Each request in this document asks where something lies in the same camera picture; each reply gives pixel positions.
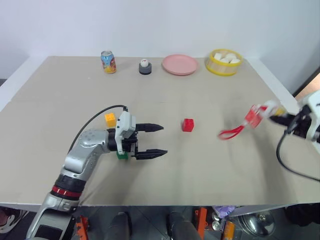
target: white wall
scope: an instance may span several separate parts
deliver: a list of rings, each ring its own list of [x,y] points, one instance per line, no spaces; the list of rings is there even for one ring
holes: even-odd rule
[[[319,51],[319,15],[319,0],[0,0],[0,78],[31,55],[204,57],[230,48],[261,58],[294,91],[305,79],[292,76],[316,65],[297,67],[295,56],[305,64]]]

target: pink plate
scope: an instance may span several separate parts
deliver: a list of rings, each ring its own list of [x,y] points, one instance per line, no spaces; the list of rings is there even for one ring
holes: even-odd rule
[[[162,66],[171,74],[189,75],[197,70],[198,63],[190,56],[174,54],[165,57]]]

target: black cable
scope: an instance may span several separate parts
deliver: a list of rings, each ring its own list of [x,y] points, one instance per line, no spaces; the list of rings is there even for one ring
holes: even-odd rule
[[[78,137],[80,136],[80,134],[82,133],[82,131],[86,128],[86,126],[88,126],[89,123],[91,123],[91,121],[93,119],[95,119],[96,117],[98,117],[100,114],[104,113],[105,111],[108,111],[110,109],[114,109],[114,108],[123,108],[123,111],[128,111],[128,107],[126,107],[125,105],[113,105],[113,106],[109,106],[105,109],[102,109],[100,112],[96,113],[92,118],[90,118],[84,125],[83,127],[79,130],[79,132],[76,134],[76,136],[74,137],[71,146],[69,148],[68,153],[71,151],[71,149],[74,147]]]
[[[317,181],[317,182],[320,183],[320,179],[315,178],[315,177],[313,177],[313,176],[305,175],[305,174],[300,173],[300,172],[297,172],[297,171],[294,171],[294,170],[290,169],[289,167],[287,167],[287,166],[282,162],[281,157],[280,157],[280,147],[281,147],[281,145],[282,145],[282,143],[283,143],[283,141],[284,141],[284,139],[285,139],[285,137],[286,137],[287,135],[288,135],[288,132],[287,132],[287,130],[286,130],[286,131],[284,131],[284,133],[283,133],[283,135],[282,135],[282,137],[281,137],[281,139],[280,139],[280,141],[279,141],[279,143],[278,143],[278,145],[277,145],[277,147],[276,147],[276,152],[275,152],[275,153],[276,153],[276,158],[278,159],[278,162],[281,164],[282,167],[284,167],[285,169],[287,169],[289,172],[294,173],[294,174],[297,174],[297,175],[299,175],[299,176],[301,176],[301,177],[305,177],[305,178],[310,179],[310,180],[315,180],[315,181]]]

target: white egg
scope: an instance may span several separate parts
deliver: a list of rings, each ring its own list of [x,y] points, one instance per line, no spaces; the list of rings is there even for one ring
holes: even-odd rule
[[[149,65],[149,61],[147,59],[142,59],[140,64],[141,64],[141,67],[146,68]]]
[[[237,56],[236,56],[234,53],[228,53],[227,55],[225,55],[224,58],[228,59],[229,62],[230,62],[230,61],[232,61],[233,59],[236,59]]]
[[[240,62],[240,59],[236,58],[236,59],[232,59],[230,63],[231,64],[237,64],[239,62]]]
[[[220,59],[220,62],[223,62],[223,63],[228,64],[228,63],[229,63],[229,60],[224,57],[224,58]]]
[[[217,52],[215,55],[214,55],[214,59],[217,59],[218,61],[220,61],[220,59],[222,58],[222,54]]]

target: red cube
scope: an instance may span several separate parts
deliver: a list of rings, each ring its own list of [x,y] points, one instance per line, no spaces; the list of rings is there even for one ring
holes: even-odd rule
[[[194,129],[195,123],[192,118],[185,118],[182,124],[182,131],[184,132],[192,132]]]

